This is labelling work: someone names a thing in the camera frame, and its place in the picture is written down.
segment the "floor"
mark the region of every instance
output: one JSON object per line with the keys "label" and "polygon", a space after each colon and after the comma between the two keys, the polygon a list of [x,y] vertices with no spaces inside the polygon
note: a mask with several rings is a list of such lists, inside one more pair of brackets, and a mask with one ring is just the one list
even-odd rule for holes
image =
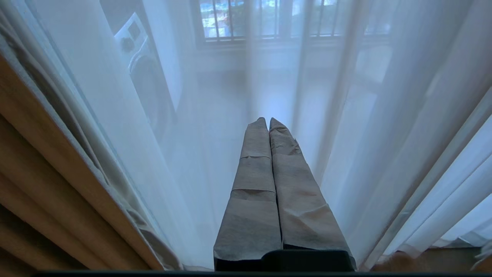
{"label": "floor", "polygon": [[468,272],[477,262],[479,248],[429,249],[417,259],[397,252],[388,261],[375,265],[371,271],[386,272]]}

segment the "washing machine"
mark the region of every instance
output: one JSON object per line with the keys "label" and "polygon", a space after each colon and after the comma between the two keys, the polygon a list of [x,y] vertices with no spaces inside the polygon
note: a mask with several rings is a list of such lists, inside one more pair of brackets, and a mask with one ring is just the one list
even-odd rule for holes
{"label": "washing machine", "polygon": [[153,41],[136,12],[114,38],[155,138],[162,144],[174,121],[174,107]]}

